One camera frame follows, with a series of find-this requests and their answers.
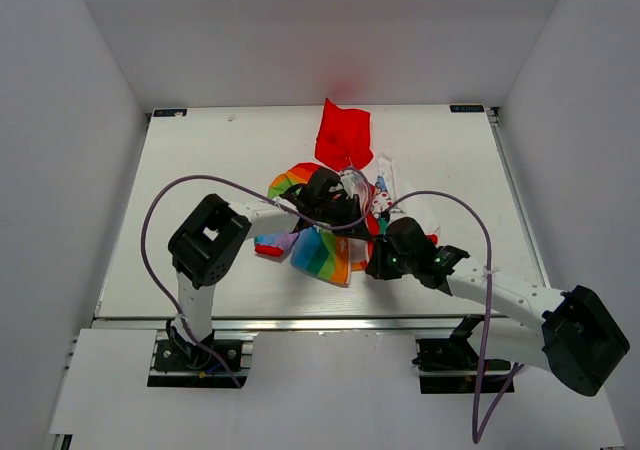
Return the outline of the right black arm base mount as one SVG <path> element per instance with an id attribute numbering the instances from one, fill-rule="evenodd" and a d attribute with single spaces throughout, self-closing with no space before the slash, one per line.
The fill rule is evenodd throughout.
<path id="1" fill-rule="evenodd" d="M 481 335 L 484 317 L 469 315 L 446 338 L 417 338 L 416 357 L 420 393 L 423 395 L 473 394 L 477 377 L 478 350 L 469 339 Z"/>

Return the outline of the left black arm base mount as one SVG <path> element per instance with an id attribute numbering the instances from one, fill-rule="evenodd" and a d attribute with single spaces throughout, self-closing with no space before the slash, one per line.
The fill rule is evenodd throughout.
<path id="1" fill-rule="evenodd" d="M 202 341 L 218 357 L 183 338 L 170 321 L 157 334 L 147 386 L 150 388 L 240 389 L 252 363 L 253 341 L 219 339 L 212 333 Z"/>

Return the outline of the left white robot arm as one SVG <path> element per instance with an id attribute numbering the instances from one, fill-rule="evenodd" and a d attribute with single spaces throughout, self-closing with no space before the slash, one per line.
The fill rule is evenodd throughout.
<path id="1" fill-rule="evenodd" d="M 315 169 L 302 182 L 286 183 L 272 196 L 260 195 L 228 180 L 221 181 L 257 198 L 229 203 L 210 194 L 196 206 L 169 240 L 178 277 L 177 315 L 171 329 L 181 340 L 177 357 L 199 369 L 211 357 L 211 323 L 216 284 L 229 272 L 239 250 L 258 237 L 289 237 L 311 228 L 339 238 L 369 241 L 366 216 L 373 190 L 355 169 L 336 173 Z"/>

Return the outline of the red rainbow kids jacket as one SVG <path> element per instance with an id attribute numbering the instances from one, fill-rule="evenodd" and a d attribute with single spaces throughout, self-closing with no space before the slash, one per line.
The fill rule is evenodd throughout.
<path id="1" fill-rule="evenodd" d="M 345 169 L 358 171 L 370 185 L 364 220 L 372 235 L 383 234 L 388 226 L 382 213 L 400 196 L 411 191 L 408 182 L 394 170 L 391 157 L 371 150 L 371 115 L 360 109 L 342 109 L 326 100 L 316 137 L 314 163 L 303 162 L 278 175 L 268 188 L 270 198 L 278 198 L 294 184 L 307 183 L 319 168 L 340 175 Z M 419 221 L 426 235 L 438 241 L 440 225 L 426 204 L 404 202 L 399 208 Z M 351 274 L 363 271 L 373 243 L 339 237 L 317 227 L 290 234 L 275 233 L 254 239 L 254 251 L 272 261 L 288 259 L 290 264 L 319 280 L 346 286 Z"/>

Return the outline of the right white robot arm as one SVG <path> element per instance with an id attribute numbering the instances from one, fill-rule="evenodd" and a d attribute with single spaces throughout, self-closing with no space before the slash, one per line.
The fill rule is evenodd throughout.
<path id="1" fill-rule="evenodd" d="M 498 359 L 546 370 L 574 392 L 593 397 L 630 349 L 593 290 L 537 287 L 489 272 L 462 249 L 436 246 L 410 217 L 375 236 L 366 272 L 377 280 L 411 275 L 426 288 L 508 317 L 494 324 L 468 315 L 448 338 L 422 340 L 413 363 L 425 372 L 472 369 L 486 358 Z"/>

